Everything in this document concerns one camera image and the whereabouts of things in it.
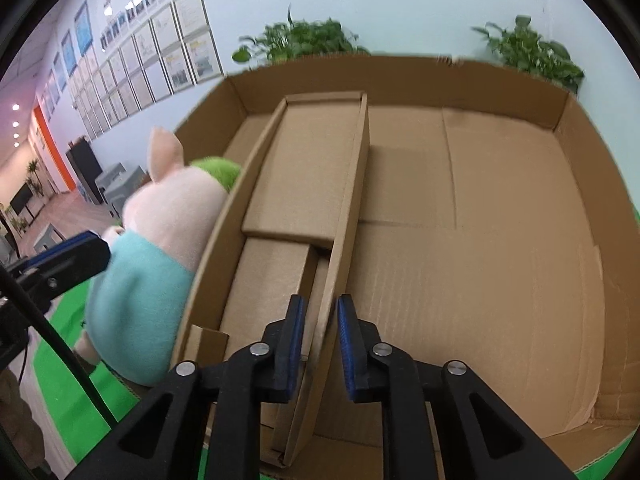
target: stuffed animal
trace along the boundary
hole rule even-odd
[[[177,137],[154,128],[148,170],[151,182],[127,200],[122,227],[102,236],[111,259],[92,281],[74,350],[154,386],[169,369],[195,271],[240,167],[218,157],[185,166]]]

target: green fuzzy object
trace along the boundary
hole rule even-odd
[[[240,175],[240,166],[234,163],[228,158],[222,158],[220,156],[208,156],[206,158],[199,158],[194,160],[190,166],[195,166],[201,170],[209,173],[215,178],[222,187],[226,189],[226,192],[230,192],[234,186],[238,176]]]

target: metal screw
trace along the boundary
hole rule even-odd
[[[269,345],[267,343],[254,343],[249,348],[252,355],[267,355],[269,353]]]
[[[447,364],[447,372],[452,375],[464,375],[466,373],[466,365],[462,361],[451,361]]]
[[[196,365],[191,361],[182,361],[177,367],[175,367],[175,372],[182,377],[186,377],[191,375],[196,371]]]
[[[373,353],[380,357],[385,357],[391,354],[393,348],[387,343],[376,343],[373,345]]]

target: orange pillar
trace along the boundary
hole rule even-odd
[[[62,156],[58,151],[56,143],[53,142],[53,137],[51,137],[51,132],[49,131],[47,122],[44,120],[44,115],[42,113],[40,105],[36,105],[36,107],[33,109],[33,115],[36,117],[36,122],[38,123],[38,127],[40,128],[42,137],[44,138],[47,148],[49,149],[49,153],[53,158],[53,162],[56,163],[56,167],[58,168],[58,171],[62,176],[62,180],[65,181],[65,184],[69,188],[69,191],[73,191],[76,188],[76,182],[73,180],[73,177],[71,177],[71,173],[69,173],[69,170],[66,168],[65,161],[62,160]]]

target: small cardboard box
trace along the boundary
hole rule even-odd
[[[225,79],[177,135],[243,172],[174,362],[219,362],[309,298],[295,398],[262,410],[265,472],[382,478],[380,408],[342,384],[343,292],[415,359],[467,362],[574,470],[638,424],[638,231],[564,90],[474,61],[304,59]]]

